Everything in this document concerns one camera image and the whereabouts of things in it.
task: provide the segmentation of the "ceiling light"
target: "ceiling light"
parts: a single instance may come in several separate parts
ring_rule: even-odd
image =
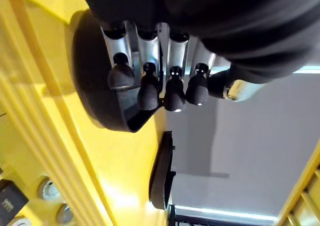
[[[229,69],[229,66],[213,67],[210,71],[210,74],[216,74],[228,69]],[[320,65],[305,65],[293,73],[294,74],[320,74]]]
[[[278,219],[275,216],[259,215],[259,214],[252,214],[252,213],[243,213],[243,212],[229,212],[229,211],[222,211],[222,210],[208,209],[208,208],[186,207],[186,206],[179,206],[179,205],[175,205],[175,208],[180,210],[190,210],[190,211],[196,211],[196,212],[202,212],[202,213],[225,215],[225,216],[255,219],[255,220],[276,221]]]

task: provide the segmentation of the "robotic hand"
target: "robotic hand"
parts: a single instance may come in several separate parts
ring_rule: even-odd
[[[201,106],[208,96],[234,102],[285,77],[310,58],[320,33],[320,0],[86,0],[101,22],[112,70],[113,90],[134,84],[126,24],[136,25],[142,80],[141,110],[161,103],[159,23],[169,25],[163,105],[180,112],[186,101]],[[186,93],[183,79],[190,35],[198,37]],[[230,69],[210,75],[215,58]]]

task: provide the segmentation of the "yellow surface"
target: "yellow surface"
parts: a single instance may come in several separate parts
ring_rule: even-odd
[[[284,205],[276,226],[320,226],[320,141]]]
[[[63,199],[47,202],[38,198],[37,189],[46,178],[46,171],[26,147],[8,114],[0,117],[0,145],[1,178],[14,181],[29,199],[18,216],[30,219],[34,225],[55,225]]]
[[[0,7],[2,103],[79,224],[166,225],[148,196],[164,111],[137,133],[115,132],[92,122],[75,90],[72,42],[85,1],[0,0]]]

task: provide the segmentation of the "black sleeve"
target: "black sleeve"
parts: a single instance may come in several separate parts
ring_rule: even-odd
[[[320,0],[86,0],[105,22],[167,22],[231,62],[230,75],[266,83],[302,67],[320,34]]]
[[[267,83],[302,67],[320,34],[320,0],[165,0],[170,24],[231,62],[230,75]]]

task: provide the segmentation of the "grey wall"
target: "grey wall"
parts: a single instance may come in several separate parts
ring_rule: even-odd
[[[320,74],[293,74],[245,102],[211,97],[168,112],[173,203],[277,216],[320,136],[319,89]]]

